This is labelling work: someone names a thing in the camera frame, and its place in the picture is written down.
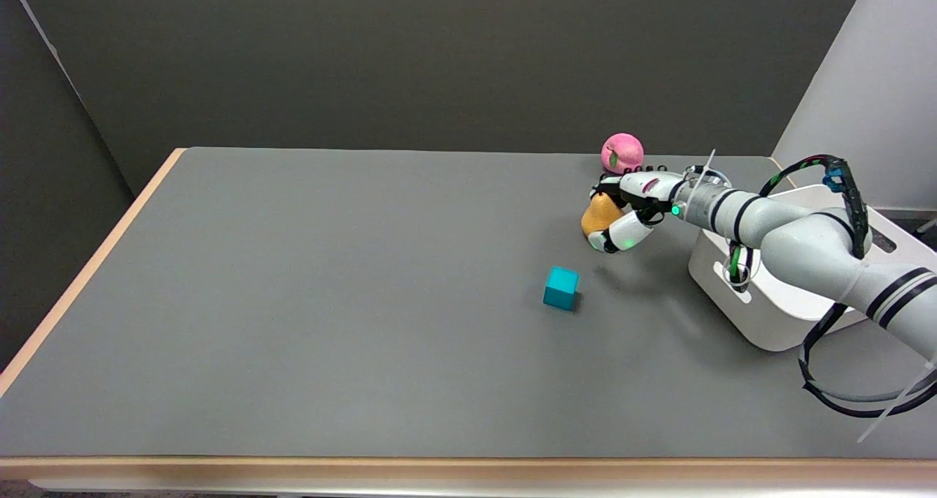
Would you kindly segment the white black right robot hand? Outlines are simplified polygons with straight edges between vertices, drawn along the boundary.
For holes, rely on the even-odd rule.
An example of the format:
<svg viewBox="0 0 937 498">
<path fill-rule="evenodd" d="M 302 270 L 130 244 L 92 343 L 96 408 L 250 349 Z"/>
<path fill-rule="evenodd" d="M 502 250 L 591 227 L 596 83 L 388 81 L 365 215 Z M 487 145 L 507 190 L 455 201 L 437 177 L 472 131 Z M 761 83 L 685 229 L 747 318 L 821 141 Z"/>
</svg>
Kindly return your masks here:
<svg viewBox="0 0 937 498">
<path fill-rule="evenodd" d="M 676 172 L 602 175 L 589 192 L 583 236 L 595 250 L 609 254 L 634 248 L 670 213 L 685 184 Z"/>
</svg>

